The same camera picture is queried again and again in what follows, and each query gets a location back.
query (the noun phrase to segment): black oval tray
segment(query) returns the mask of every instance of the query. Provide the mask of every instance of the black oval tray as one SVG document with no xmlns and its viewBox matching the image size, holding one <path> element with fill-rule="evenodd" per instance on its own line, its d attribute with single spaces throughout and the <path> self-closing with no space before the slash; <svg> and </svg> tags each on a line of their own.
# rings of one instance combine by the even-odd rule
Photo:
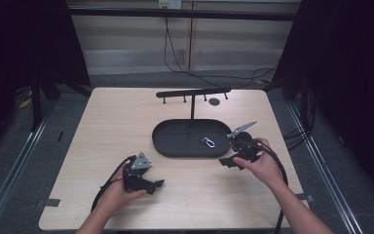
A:
<svg viewBox="0 0 374 234">
<path fill-rule="evenodd" d="M 213 119 L 170 119 L 161 122 L 153 131 L 156 150 L 171 158 L 216 158 L 230 150 L 227 134 L 232 131 Z M 207 137 L 213 148 L 201 141 Z"/>
</svg>

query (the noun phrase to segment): hand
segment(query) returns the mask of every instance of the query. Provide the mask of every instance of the hand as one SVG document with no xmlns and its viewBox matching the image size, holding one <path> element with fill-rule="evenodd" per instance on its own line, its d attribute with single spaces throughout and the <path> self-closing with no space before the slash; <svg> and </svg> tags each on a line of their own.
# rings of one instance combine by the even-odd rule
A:
<svg viewBox="0 0 374 234">
<path fill-rule="evenodd" d="M 262 147 L 266 147 L 265 145 L 270 147 L 269 141 L 267 141 L 265 138 L 258 137 L 256 140 L 261 142 Z M 281 171 L 279 170 L 278 164 L 265 151 L 263 151 L 260 158 L 254 163 L 250 163 L 249 161 L 239 157 L 235 157 L 233 161 L 251 171 L 254 176 L 268 186 L 270 184 L 282 181 Z"/>
<path fill-rule="evenodd" d="M 127 192 L 124 188 L 123 169 L 124 166 L 114 175 L 111 185 L 105 190 L 99 199 L 96 209 L 102 209 L 104 212 L 112 215 L 121 209 L 125 204 L 132 200 L 142 197 L 147 193 L 146 190 Z"/>
</svg>

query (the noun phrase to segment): horizontal bar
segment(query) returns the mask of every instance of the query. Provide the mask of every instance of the horizontal bar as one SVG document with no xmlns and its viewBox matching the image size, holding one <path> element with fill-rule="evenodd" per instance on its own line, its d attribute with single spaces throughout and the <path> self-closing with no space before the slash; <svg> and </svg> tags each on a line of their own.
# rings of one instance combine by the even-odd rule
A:
<svg viewBox="0 0 374 234">
<path fill-rule="evenodd" d="M 224 12 L 200 10 L 169 9 L 122 9 L 98 7 L 38 8 L 37 11 L 74 16 L 108 16 L 108 17 L 152 17 L 152 18 L 192 18 L 192 19 L 226 19 L 226 20 L 277 20 L 295 21 L 295 14 Z"/>
<path fill-rule="evenodd" d="M 184 91 L 168 91 L 156 93 L 157 98 L 171 98 L 171 97 L 185 97 L 185 96 L 198 96 L 198 95 L 214 95 L 226 94 L 232 91 L 231 88 L 217 88 L 205 90 L 184 90 Z"/>
</svg>

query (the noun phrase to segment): person's right hand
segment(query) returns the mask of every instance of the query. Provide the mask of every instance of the person's right hand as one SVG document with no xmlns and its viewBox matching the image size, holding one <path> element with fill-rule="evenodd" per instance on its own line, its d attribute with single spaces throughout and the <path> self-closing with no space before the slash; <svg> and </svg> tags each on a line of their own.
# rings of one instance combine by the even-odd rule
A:
<svg viewBox="0 0 374 234">
<path fill-rule="evenodd" d="M 262 147 L 266 147 L 263 144 L 270 147 L 269 142 L 265 138 L 258 137 L 257 141 L 261 142 Z M 264 182 L 266 185 L 270 185 L 279 181 L 282 181 L 281 171 L 279 170 L 278 164 L 268 153 L 263 151 L 260 158 L 251 163 L 245 159 L 235 157 L 233 161 L 251 171 L 254 176 L 256 176 L 260 181 Z"/>
</svg>

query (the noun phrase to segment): wooden tabletop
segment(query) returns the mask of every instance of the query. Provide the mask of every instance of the wooden tabletop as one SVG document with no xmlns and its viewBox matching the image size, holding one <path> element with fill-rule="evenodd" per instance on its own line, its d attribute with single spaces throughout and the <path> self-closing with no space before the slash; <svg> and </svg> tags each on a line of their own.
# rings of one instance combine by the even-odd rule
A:
<svg viewBox="0 0 374 234">
<path fill-rule="evenodd" d="M 143 152 L 153 167 L 143 176 L 165 183 L 153 195 L 133 201 L 114 214 L 105 229 L 255 229 L 273 228 L 280 207 L 268 187 L 247 170 L 222 167 L 217 159 L 174 159 L 153 146 L 154 128 L 167 119 L 190 118 L 191 100 L 156 97 L 172 89 L 97 88 L 89 100 L 39 226 L 44 230 L 78 229 L 90 213 L 99 187 L 128 156 Z M 234 130 L 253 120 L 247 129 L 264 137 L 283 163 L 289 187 L 302 188 L 287 152 L 276 117 L 262 91 L 232 91 L 196 97 L 196 119 L 216 119 Z M 230 150 L 225 156 L 233 155 Z M 282 226 L 288 226 L 286 220 Z"/>
</svg>

